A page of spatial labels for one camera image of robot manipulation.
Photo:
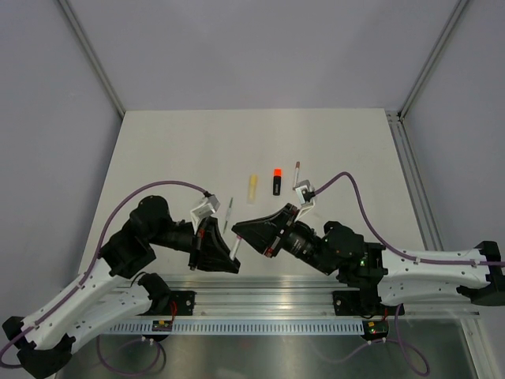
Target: metal floor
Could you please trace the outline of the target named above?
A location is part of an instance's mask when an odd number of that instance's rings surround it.
[[[432,368],[430,378],[475,378],[457,321],[402,321],[402,337],[419,348]],[[108,355],[131,336],[103,336]],[[163,341],[164,370],[144,377],[163,379],[356,379],[419,378],[394,344],[371,346],[343,364],[334,364],[364,343],[359,336],[169,336]],[[141,344],[110,360],[121,370],[142,370],[155,348]],[[413,356],[422,370],[421,360]],[[84,347],[58,374],[58,379],[111,379],[121,376],[98,366],[95,341]]]

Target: gray wall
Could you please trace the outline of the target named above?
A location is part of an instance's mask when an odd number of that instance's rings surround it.
[[[75,276],[120,120],[51,0],[0,2],[0,51],[3,322]]]
[[[408,116],[445,249],[499,243],[505,257],[505,2],[473,2]],[[483,309],[505,375],[505,310]]]
[[[399,108],[455,0],[70,0],[128,110]]]

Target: white table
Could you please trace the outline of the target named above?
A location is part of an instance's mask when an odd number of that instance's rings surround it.
[[[299,179],[322,186],[340,171],[356,178],[366,211],[386,240],[402,248],[422,250],[413,206],[406,188],[389,125],[381,109],[293,109],[243,111],[129,111],[110,162],[88,243],[80,264],[84,271],[99,233],[112,209],[129,193],[149,182],[183,180],[204,187],[221,202],[217,216],[221,229],[231,197],[234,206],[224,234],[231,247],[231,226],[267,216],[285,203],[297,204],[292,191],[294,165],[301,162]],[[283,171],[281,196],[272,195],[272,174]],[[256,203],[246,204],[249,176],[259,177]],[[191,189],[157,187],[139,195],[119,212],[108,236],[118,231],[129,212],[148,194],[164,196],[174,220],[189,219],[190,207],[201,198]],[[375,241],[359,213],[346,178],[317,198],[303,221],[319,235],[328,220],[339,222]],[[284,278],[323,274],[286,252],[274,259],[262,257],[245,242],[237,258],[240,273],[190,272],[189,255],[155,248],[157,259],[145,271],[201,278]]]

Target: white cable tray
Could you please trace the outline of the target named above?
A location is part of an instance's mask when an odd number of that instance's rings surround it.
[[[173,334],[207,336],[355,336],[364,334],[359,320],[176,320],[171,331],[153,330],[158,320],[127,320],[104,334]]]

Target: yellow highlighter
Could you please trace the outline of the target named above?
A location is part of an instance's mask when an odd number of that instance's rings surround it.
[[[249,191],[247,193],[247,204],[254,204],[256,200],[256,185],[258,184],[258,175],[249,176]]]

